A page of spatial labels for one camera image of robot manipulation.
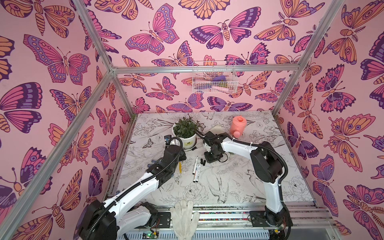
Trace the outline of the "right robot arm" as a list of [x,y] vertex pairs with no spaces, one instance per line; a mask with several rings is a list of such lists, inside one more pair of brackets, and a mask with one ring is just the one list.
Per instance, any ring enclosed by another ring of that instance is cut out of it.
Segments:
[[209,163],[218,162],[225,153],[232,153],[249,159],[255,174],[263,182],[266,196],[263,219],[271,227],[291,226],[291,216],[283,200],[282,181],[288,175],[288,165],[268,142],[246,143],[230,135],[207,132],[202,136]]

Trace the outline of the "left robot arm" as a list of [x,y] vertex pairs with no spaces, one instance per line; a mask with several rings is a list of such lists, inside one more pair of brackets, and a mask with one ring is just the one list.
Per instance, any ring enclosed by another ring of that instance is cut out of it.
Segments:
[[186,159],[182,146],[166,146],[163,157],[151,165],[140,180],[104,202],[92,202],[79,225],[79,239],[116,240],[136,227],[151,226],[157,210],[148,203],[136,210],[132,207],[167,182],[180,159]]

